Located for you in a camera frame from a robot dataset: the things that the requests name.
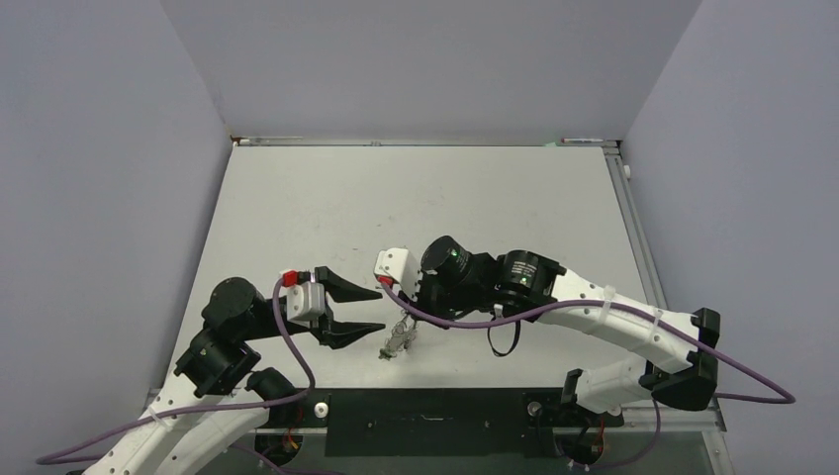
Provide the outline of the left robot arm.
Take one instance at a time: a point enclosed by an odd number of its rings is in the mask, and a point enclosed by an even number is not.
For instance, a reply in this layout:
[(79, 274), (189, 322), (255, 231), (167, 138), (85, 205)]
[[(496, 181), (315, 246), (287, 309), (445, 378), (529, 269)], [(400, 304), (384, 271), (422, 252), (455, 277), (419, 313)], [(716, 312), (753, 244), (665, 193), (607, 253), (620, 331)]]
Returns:
[[(286, 424), (315, 387), (293, 335), (308, 333), (330, 349), (347, 347), (383, 325), (338, 322), (331, 304), (381, 297), (325, 266), (283, 272), (269, 296), (242, 277), (222, 281), (201, 312), (202, 329), (155, 400), (86, 473), (196, 474), (250, 430)], [(261, 356), (250, 344), (273, 337), (288, 344), (308, 379), (305, 388), (273, 367), (258, 368)]]

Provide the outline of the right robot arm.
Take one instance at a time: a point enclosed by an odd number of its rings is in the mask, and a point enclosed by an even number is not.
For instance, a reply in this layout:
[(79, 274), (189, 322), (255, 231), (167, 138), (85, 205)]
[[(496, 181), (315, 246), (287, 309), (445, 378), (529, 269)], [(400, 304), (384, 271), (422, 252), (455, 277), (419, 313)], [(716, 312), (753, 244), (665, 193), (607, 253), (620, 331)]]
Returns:
[(399, 280), (417, 309), (435, 317), (524, 313), (531, 323), (572, 329), (629, 351), (617, 363), (568, 372), (558, 400), (561, 415), (573, 424), (641, 400), (703, 411), (714, 396), (718, 361), (711, 350), (720, 315), (712, 309), (658, 309), (537, 253), (472, 253), (450, 236), (430, 244)]

